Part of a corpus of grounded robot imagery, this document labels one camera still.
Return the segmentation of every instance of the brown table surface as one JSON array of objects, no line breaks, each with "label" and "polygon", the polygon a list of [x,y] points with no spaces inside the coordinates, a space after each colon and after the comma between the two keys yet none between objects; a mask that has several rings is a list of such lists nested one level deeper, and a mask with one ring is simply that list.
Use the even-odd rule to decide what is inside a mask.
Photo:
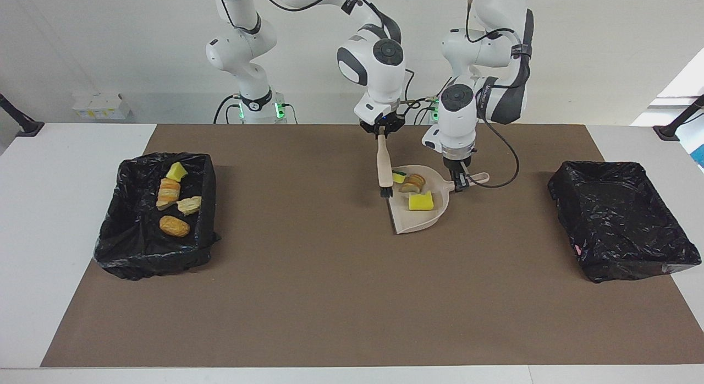
[{"label": "brown table surface", "polygon": [[[425,130],[392,134],[394,165],[445,175]],[[42,366],[704,363],[671,277],[581,274],[546,184],[563,161],[602,160],[586,128],[500,130],[515,183],[453,194],[435,226],[395,235],[357,127],[157,126],[146,153],[216,164],[213,259],[138,282],[90,264]],[[510,178],[505,146],[483,126],[477,141],[471,168]]]}]

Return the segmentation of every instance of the table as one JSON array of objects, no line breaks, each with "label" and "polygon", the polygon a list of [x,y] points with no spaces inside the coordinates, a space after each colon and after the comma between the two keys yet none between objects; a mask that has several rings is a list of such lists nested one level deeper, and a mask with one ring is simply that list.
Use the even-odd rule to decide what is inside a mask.
[{"label": "table", "polygon": [[[36,138],[18,139],[0,156],[0,381],[696,382],[704,374],[704,365],[38,369],[90,260],[111,197],[103,191],[113,188],[121,160],[143,152],[154,128],[48,124]],[[607,161],[643,164],[692,242],[704,245],[704,199],[697,193],[704,177],[679,144],[659,141],[649,128],[588,130]],[[83,167],[66,166],[77,156],[85,159]],[[77,188],[56,188],[75,178],[81,179]],[[72,212],[72,221],[53,221],[53,213],[63,211]],[[62,245],[61,239],[72,243]],[[673,278],[701,325],[704,268]]]}]

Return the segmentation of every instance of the trash bag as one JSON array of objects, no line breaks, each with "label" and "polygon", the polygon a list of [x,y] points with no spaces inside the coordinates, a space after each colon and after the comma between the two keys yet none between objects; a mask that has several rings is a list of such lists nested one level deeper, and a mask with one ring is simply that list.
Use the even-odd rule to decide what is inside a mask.
[{"label": "trash bag", "polygon": [[[174,204],[156,209],[161,179],[180,161],[188,175],[181,179],[180,199],[202,196],[198,213],[184,216]],[[216,213],[216,174],[207,154],[152,153],[126,160],[96,242],[95,261],[108,273],[136,281],[179,273],[211,259],[218,240],[213,231]],[[159,220],[175,216],[191,226],[184,238],[166,235]]]},{"label": "trash bag", "polygon": [[548,189],[576,260],[595,283],[701,264],[699,251],[638,163],[565,161]]}]

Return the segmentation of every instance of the dustpan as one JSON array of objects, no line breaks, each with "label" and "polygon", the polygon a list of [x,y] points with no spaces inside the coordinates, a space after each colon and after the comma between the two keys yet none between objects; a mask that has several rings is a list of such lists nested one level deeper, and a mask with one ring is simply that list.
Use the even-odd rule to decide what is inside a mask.
[{"label": "dustpan", "polygon": [[[394,185],[394,195],[388,199],[389,209],[392,213],[394,228],[397,234],[413,233],[427,229],[437,223],[450,204],[450,193],[455,191],[455,183],[445,180],[437,171],[426,166],[402,166],[394,168],[407,174],[416,173],[425,178],[424,191],[433,195],[432,211],[410,211],[408,209],[408,196],[410,193],[401,193],[400,184]],[[488,173],[479,173],[472,178],[477,183],[487,183],[490,179]]]}]

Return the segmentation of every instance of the wooden handle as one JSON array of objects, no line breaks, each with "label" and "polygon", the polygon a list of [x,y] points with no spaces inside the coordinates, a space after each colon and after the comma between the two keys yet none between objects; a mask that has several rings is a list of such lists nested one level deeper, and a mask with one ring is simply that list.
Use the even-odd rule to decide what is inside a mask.
[{"label": "wooden handle", "polygon": [[394,186],[394,176],[392,175],[392,159],[387,150],[387,138],[384,134],[380,134],[379,151],[377,151],[377,171],[379,172],[380,188],[390,188]]}]

